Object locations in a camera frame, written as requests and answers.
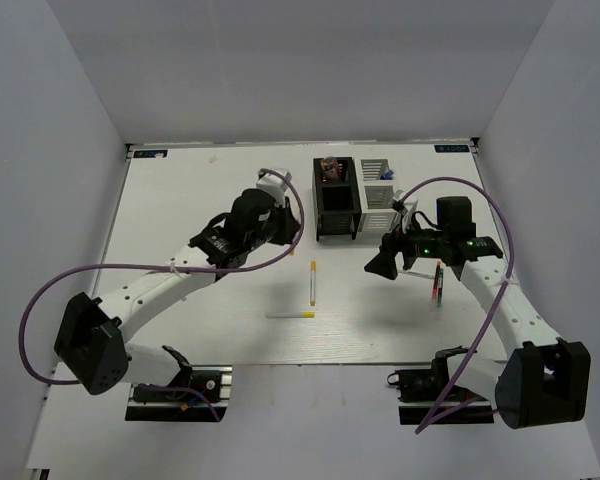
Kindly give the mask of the pale yellow capped marker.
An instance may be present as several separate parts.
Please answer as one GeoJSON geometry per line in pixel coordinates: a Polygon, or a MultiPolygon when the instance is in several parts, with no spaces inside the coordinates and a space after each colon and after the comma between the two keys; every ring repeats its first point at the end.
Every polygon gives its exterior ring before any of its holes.
{"type": "Polygon", "coordinates": [[[433,278],[433,276],[431,274],[415,272],[412,270],[399,270],[398,273],[402,274],[402,275],[409,275],[409,276],[423,278],[423,279],[432,279],[433,278]]]}

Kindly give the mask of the clear tube of markers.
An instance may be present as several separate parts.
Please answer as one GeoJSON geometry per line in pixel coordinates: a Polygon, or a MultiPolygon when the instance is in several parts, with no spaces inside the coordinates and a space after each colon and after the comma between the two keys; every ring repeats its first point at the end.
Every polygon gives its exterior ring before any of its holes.
{"type": "Polygon", "coordinates": [[[320,171],[324,182],[341,180],[340,165],[336,157],[328,156],[320,160],[320,171]]]}

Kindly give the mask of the yellow capped marker horizontal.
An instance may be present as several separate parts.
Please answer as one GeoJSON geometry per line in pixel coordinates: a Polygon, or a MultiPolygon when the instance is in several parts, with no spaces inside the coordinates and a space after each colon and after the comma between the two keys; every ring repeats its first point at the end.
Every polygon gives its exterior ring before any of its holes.
{"type": "Polygon", "coordinates": [[[312,319],[315,318],[313,311],[296,312],[267,312],[265,318],[268,319],[312,319]]]}

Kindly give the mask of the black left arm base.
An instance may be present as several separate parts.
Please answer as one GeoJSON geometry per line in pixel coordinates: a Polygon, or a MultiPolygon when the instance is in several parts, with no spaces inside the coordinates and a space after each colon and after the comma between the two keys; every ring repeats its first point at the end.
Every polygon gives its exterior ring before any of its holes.
{"type": "Polygon", "coordinates": [[[129,422],[217,423],[229,406],[233,369],[191,363],[172,347],[137,347],[129,360],[129,422]]]}

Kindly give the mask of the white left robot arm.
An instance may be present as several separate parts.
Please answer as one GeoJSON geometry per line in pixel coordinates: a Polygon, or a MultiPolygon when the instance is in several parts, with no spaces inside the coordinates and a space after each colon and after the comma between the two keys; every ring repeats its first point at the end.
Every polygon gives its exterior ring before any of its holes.
{"type": "Polygon", "coordinates": [[[190,239],[166,271],[149,272],[95,299],[74,296],[54,344],[56,354],[92,395],[125,382],[155,384],[168,398],[182,398],[191,387],[191,364],[172,347],[134,345],[132,337],[189,294],[243,266],[262,245],[291,244],[299,229],[288,199],[277,202],[262,190],[245,190],[230,212],[190,239]]]}

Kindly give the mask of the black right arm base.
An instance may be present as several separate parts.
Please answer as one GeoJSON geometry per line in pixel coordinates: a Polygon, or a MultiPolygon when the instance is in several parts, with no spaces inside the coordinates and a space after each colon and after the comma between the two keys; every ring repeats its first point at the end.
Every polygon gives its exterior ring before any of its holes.
{"type": "MultiPolygon", "coordinates": [[[[395,388],[398,393],[398,414],[401,425],[420,424],[451,377],[447,360],[461,359],[467,351],[468,349],[463,347],[441,350],[427,366],[398,369],[387,376],[387,385],[395,388]]],[[[495,410],[491,403],[458,385],[450,390],[445,401],[434,414],[439,415],[474,397],[477,397],[474,403],[452,412],[449,416],[438,420],[436,424],[493,424],[495,410]]]]}

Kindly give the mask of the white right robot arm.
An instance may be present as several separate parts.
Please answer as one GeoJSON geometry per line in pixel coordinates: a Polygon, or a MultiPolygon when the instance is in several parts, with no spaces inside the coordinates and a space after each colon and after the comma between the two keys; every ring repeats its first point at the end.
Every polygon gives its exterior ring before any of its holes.
{"type": "Polygon", "coordinates": [[[404,403],[476,396],[496,407],[512,429],[583,419],[591,355],[549,326],[521,288],[507,277],[496,242],[479,237],[472,203],[464,196],[437,199],[437,220],[422,227],[413,203],[392,202],[399,219],[382,237],[378,254],[365,270],[389,280],[420,258],[440,261],[490,315],[507,360],[498,363],[469,347],[438,351],[426,370],[401,370],[395,386],[404,403]]]}

